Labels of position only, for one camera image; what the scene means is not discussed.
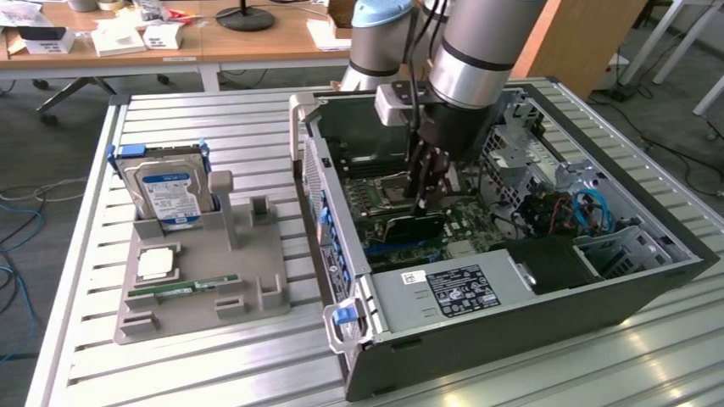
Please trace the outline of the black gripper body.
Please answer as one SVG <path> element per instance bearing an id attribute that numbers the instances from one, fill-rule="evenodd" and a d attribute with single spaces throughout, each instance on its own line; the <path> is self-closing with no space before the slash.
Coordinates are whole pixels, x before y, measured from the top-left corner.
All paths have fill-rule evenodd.
<path id="1" fill-rule="evenodd" d="M 473 146 L 482 128 L 496 115 L 496 105 L 482 109 L 462 109 L 450 103 L 426 104 L 417 135 L 433 148 L 460 161 Z"/>

